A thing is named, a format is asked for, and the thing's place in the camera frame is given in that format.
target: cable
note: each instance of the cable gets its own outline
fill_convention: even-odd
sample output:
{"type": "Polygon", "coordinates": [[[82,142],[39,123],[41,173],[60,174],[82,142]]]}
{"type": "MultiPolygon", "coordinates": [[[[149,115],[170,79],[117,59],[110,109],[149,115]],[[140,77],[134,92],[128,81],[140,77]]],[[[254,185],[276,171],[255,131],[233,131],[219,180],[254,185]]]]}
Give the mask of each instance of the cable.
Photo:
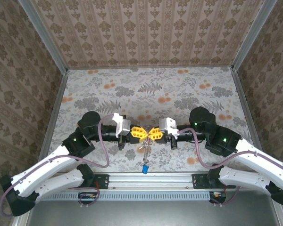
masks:
{"type": "Polygon", "coordinates": [[[207,168],[207,169],[210,169],[210,170],[213,170],[213,169],[216,169],[216,168],[219,168],[220,166],[223,166],[225,163],[229,162],[230,160],[232,160],[233,158],[239,156],[239,155],[242,155],[242,154],[253,154],[253,155],[256,155],[256,156],[259,156],[265,160],[267,160],[268,162],[274,164],[275,166],[279,167],[280,169],[283,170],[283,166],[273,160],[271,160],[270,158],[268,158],[267,156],[263,155],[263,154],[260,154],[260,153],[257,153],[257,152],[254,152],[254,151],[242,151],[242,152],[239,152],[239,153],[236,153],[236,154],[233,154],[232,156],[228,157],[227,159],[225,159],[224,161],[222,161],[220,164],[217,164],[217,165],[214,165],[214,166],[208,166],[207,164],[205,164],[201,158],[201,155],[200,155],[200,151],[199,151],[199,145],[198,145],[198,139],[197,139],[197,134],[195,132],[195,130],[193,128],[185,128],[185,129],[182,129],[179,131],[179,133],[184,133],[186,131],[191,131],[192,134],[193,134],[193,137],[194,137],[194,141],[195,141],[195,147],[196,147],[196,154],[197,154],[197,157],[198,157],[198,160],[200,162],[200,164],[204,167],[204,168],[207,168]]]}
{"type": "Polygon", "coordinates": [[[74,187],[74,188],[71,188],[71,189],[73,189],[73,190],[86,190],[86,189],[90,189],[90,190],[96,190],[96,191],[97,191],[96,197],[95,197],[94,200],[93,200],[91,203],[89,203],[89,204],[83,204],[83,203],[82,203],[82,197],[85,196],[85,195],[87,195],[87,194],[89,194],[89,193],[82,193],[82,194],[80,195],[80,199],[79,199],[79,203],[80,203],[81,206],[87,206],[87,207],[88,207],[88,206],[93,205],[93,204],[97,201],[97,199],[99,198],[99,196],[100,196],[100,190],[97,189],[97,188],[95,188],[95,187],[74,187]]]}
{"type": "Polygon", "coordinates": [[[220,206],[230,204],[230,203],[235,199],[235,197],[237,196],[237,194],[238,194],[240,188],[241,188],[241,187],[237,187],[237,190],[235,191],[235,194],[234,194],[228,201],[225,201],[224,203],[220,203],[220,202],[218,202],[216,199],[213,199],[213,198],[211,198],[211,200],[215,201],[215,202],[216,202],[217,204],[219,204],[220,206]]]}
{"type": "Polygon", "coordinates": [[[46,165],[47,163],[49,162],[52,162],[53,160],[55,159],[59,159],[59,158],[71,158],[71,159],[75,159],[75,160],[78,160],[78,161],[81,161],[81,162],[84,162],[84,163],[87,163],[88,165],[91,165],[91,166],[95,166],[95,167],[101,167],[101,168],[106,168],[109,166],[109,156],[108,156],[108,153],[107,153],[107,150],[105,148],[105,145],[104,145],[104,141],[103,141],[103,137],[102,137],[102,133],[101,133],[101,125],[102,125],[102,122],[104,120],[109,120],[109,119],[112,119],[113,117],[113,114],[110,114],[110,115],[107,115],[105,116],[104,118],[102,118],[100,121],[99,121],[99,124],[98,124],[98,134],[99,134],[99,140],[100,140],[100,144],[104,150],[104,154],[105,154],[105,157],[106,157],[106,161],[107,161],[107,164],[106,165],[99,165],[95,162],[91,162],[89,160],[86,160],[86,159],[82,159],[80,157],[76,157],[76,156],[72,156],[72,155],[58,155],[58,156],[55,156],[51,159],[48,159],[48,161],[45,161],[43,162],[42,164],[40,164],[39,166],[37,166],[36,168],[34,168],[32,171],[28,172],[25,176],[23,176],[22,178],[20,178],[16,183],[14,183],[12,186],[10,186],[2,195],[2,197],[0,198],[0,212],[3,216],[5,217],[12,217],[13,215],[12,214],[6,214],[3,210],[3,202],[4,202],[4,198],[6,197],[6,195],[15,187],[17,186],[18,184],[22,183],[23,180],[25,180],[29,175],[33,174],[36,170],[38,170],[39,168],[41,168],[42,166],[46,165]]]}

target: gray leaf pattern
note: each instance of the gray leaf pattern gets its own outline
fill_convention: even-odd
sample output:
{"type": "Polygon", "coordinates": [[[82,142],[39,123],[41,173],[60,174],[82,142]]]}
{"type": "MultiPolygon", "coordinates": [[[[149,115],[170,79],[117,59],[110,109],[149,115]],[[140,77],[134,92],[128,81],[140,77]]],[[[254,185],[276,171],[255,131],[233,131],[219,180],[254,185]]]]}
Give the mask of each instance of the gray leaf pattern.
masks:
{"type": "Polygon", "coordinates": [[[153,82],[151,82],[151,84],[148,84],[148,83],[143,84],[143,85],[138,89],[138,92],[141,92],[141,93],[149,93],[149,94],[152,93],[152,94],[153,94],[153,93],[155,93],[155,91],[158,91],[158,90],[160,90],[160,89],[162,89],[162,87],[161,87],[160,84],[158,84],[157,82],[156,82],[156,84],[153,83],[153,82]]]}
{"type": "Polygon", "coordinates": [[[129,88],[123,87],[123,86],[116,87],[115,91],[117,91],[116,94],[115,94],[117,97],[122,97],[122,96],[129,97],[129,96],[134,95],[133,89],[129,89],[129,88]]]}
{"type": "Polygon", "coordinates": [[[77,100],[75,102],[75,107],[78,109],[87,109],[88,111],[92,111],[96,108],[95,103],[98,103],[99,99],[97,97],[89,97],[83,98],[83,100],[77,100]]]}
{"type": "Polygon", "coordinates": [[[112,100],[110,100],[109,102],[104,101],[96,108],[96,110],[103,113],[112,113],[113,111],[118,110],[121,107],[120,103],[117,102],[117,100],[115,101],[115,103],[112,100]]]}
{"type": "MultiPolygon", "coordinates": [[[[149,131],[164,117],[174,118],[178,125],[188,124],[190,111],[203,106],[216,115],[218,125],[250,139],[234,87],[231,72],[224,67],[70,70],[50,150],[57,148],[75,130],[87,111],[97,111],[101,117],[111,113],[125,114],[132,125],[149,131]]],[[[104,124],[115,125],[113,121],[104,124]]],[[[85,159],[105,164],[100,143],[93,144],[96,150],[85,159]]],[[[171,150],[170,144],[150,144],[150,172],[206,171],[197,160],[194,144],[179,143],[177,150],[171,150]]],[[[123,150],[114,142],[105,142],[105,146],[110,166],[105,169],[93,167],[94,171],[141,172],[145,141],[126,144],[123,150]]],[[[204,162],[219,163],[223,159],[205,149],[204,142],[200,150],[204,162]]],[[[230,165],[242,168],[235,161],[230,165]]]]}
{"type": "Polygon", "coordinates": [[[125,154],[125,158],[127,158],[129,161],[134,160],[135,157],[136,157],[136,154],[133,149],[128,150],[125,154]]]}
{"type": "Polygon", "coordinates": [[[174,106],[181,110],[192,110],[193,108],[197,107],[196,104],[199,104],[199,100],[196,97],[182,98],[181,100],[176,100],[174,102],[174,106]]]}
{"type": "Polygon", "coordinates": [[[216,97],[222,97],[222,96],[229,97],[229,96],[233,95],[232,91],[225,89],[225,88],[222,88],[222,87],[219,87],[219,86],[212,87],[212,91],[215,91],[214,95],[216,97]]]}

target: floral tablecloth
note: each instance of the floral tablecloth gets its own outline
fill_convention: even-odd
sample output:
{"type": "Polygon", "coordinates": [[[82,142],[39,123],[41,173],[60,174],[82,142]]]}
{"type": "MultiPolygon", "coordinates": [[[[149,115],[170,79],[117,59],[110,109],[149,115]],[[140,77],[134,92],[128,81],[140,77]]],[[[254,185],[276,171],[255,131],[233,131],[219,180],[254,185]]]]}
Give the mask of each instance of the floral tablecloth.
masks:
{"type": "MultiPolygon", "coordinates": [[[[68,71],[68,76],[50,153],[75,130],[87,111],[97,111],[101,117],[126,114],[132,124],[150,130],[164,117],[174,118],[178,125],[188,124],[191,109],[203,106],[216,115],[219,125],[251,139],[229,67],[78,70],[68,71]]],[[[94,144],[96,150],[85,158],[105,164],[99,142],[94,144]]],[[[141,172],[142,144],[126,144],[122,151],[116,143],[105,144],[110,166],[94,171],[141,172]]],[[[223,159],[206,150],[204,143],[200,150],[207,164],[223,159]]],[[[207,171],[190,143],[178,143],[177,150],[171,150],[170,144],[152,143],[148,159],[149,172],[207,171]]],[[[243,168],[235,161],[230,165],[243,168]]]]}

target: floral wallpaper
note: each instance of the floral wallpaper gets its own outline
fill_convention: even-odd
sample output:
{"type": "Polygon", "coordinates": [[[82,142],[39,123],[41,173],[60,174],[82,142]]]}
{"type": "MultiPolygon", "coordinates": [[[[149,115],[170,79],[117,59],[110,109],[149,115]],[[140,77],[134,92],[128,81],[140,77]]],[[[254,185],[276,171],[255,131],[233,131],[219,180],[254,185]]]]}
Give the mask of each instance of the floral wallpaper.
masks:
{"type": "Polygon", "coordinates": [[[32,0],[68,68],[231,65],[263,0],[32,0]]]}
{"type": "MultiPolygon", "coordinates": [[[[216,115],[219,125],[251,141],[229,67],[70,70],[68,76],[50,152],[75,130],[87,111],[97,111],[101,117],[126,114],[132,124],[149,131],[164,117],[174,118],[178,125],[188,124],[190,111],[203,106],[216,115]]],[[[99,142],[94,144],[96,150],[85,158],[104,164],[103,150],[99,142]]],[[[144,144],[126,144],[122,151],[116,143],[105,145],[110,166],[94,171],[141,172],[144,144]]],[[[198,162],[194,144],[178,143],[177,150],[171,150],[170,144],[150,145],[150,172],[207,171],[198,162]]],[[[223,159],[206,150],[204,143],[200,147],[205,162],[223,159]]],[[[235,162],[232,165],[242,167],[235,162]]]]}
{"type": "Polygon", "coordinates": [[[0,0],[0,177],[37,162],[60,81],[20,4],[0,0]]]}
{"type": "Polygon", "coordinates": [[[283,0],[238,70],[265,152],[283,161],[283,0]]]}

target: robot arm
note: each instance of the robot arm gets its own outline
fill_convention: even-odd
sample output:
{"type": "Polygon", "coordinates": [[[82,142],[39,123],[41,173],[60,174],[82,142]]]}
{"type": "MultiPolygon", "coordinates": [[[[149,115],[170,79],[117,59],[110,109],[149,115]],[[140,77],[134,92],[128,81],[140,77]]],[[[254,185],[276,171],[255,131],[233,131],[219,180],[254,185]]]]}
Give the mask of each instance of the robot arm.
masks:
{"type": "Polygon", "coordinates": [[[264,192],[283,205],[283,162],[257,149],[234,131],[218,126],[215,116],[203,107],[191,111],[190,124],[196,132],[206,136],[205,147],[210,152],[235,158],[256,171],[245,172],[221,164],[219,167],[206,166],[210,169],[207,176],[210,188],[218,186],[218,182],[226,186],[243,186],[264,192]]]}
{"type": "Polygon", "coordinates": [[[99,114],[87,112],[78,122],[75,132],[47,158],[18,175],[3,176],[0,183],[4,192],[14,186],[6,195],[13,216],[29,211],[44,196],[73,187],[89,187],[94,173],[86,164],[79,165],[69,173],[51,177],[64,167],[73,165],[77,158],[83,158],[93,151],[95,147],[92,141],[99,141],[99,133],[103,141],[117,142],[120,150],[125,143],[137,144],[145,137],[157,143],[170,142],[171,149],[176,149],[177,142],[193,142],[196,136],[198,140],[206,141],[205,147],[210,152],[230,158],[236,155],[237,161],[257,172],[216,167],[210,169],[205,178],[207,188],[219,188],[220,184],[243,186],[269,194],[276,202],[283,204],[283,163],[258,150],[234,131],[218,126],[215,116],[203,107],[191,111],[189,126],[177,126],[174,119],[165,118],[149,134],[143,128],[131,125],[125,116],[115,113],[112,119],[117,123],[116,126],[102,125],[101,131],[98,131],[99,114]]]}

